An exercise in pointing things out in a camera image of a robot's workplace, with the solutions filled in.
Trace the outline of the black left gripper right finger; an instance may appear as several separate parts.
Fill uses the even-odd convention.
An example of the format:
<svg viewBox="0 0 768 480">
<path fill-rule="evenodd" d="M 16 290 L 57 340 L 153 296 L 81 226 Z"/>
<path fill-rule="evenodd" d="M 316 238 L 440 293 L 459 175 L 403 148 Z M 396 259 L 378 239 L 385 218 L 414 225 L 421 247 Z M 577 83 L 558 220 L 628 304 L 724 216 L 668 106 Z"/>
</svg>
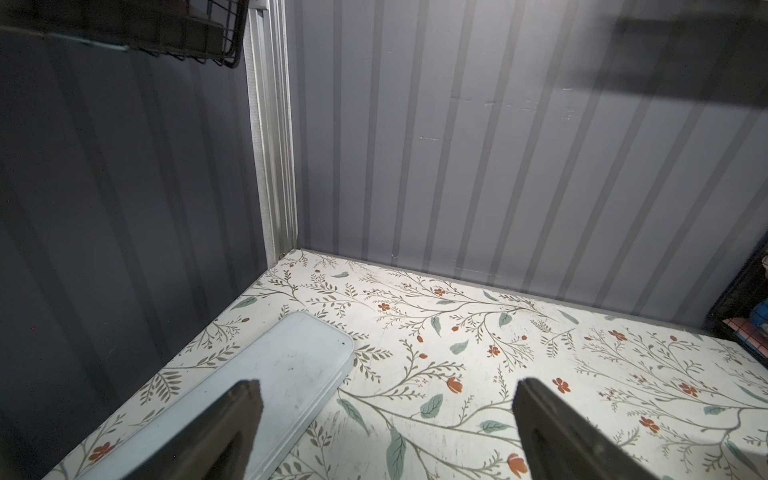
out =
<svg viewBox="0 0 768 480">
<path fill-rule="evenodd" d="M 518 382 L 512 412 L 535 480 L 654 477 L 536 378 Z"/>
</svg>

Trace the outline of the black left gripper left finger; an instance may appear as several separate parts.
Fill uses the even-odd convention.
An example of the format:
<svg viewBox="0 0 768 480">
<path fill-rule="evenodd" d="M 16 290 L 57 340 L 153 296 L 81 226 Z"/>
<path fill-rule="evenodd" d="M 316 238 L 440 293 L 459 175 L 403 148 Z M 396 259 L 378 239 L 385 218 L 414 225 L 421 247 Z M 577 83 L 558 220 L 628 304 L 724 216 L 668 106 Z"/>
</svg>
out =
<svg viewBox="0 0 768 480">
<path fill-rule="evenodd" d="M 262 413 L 260 382 L 241 380 L 127 477 L 242 479 Z"/>
</svg>

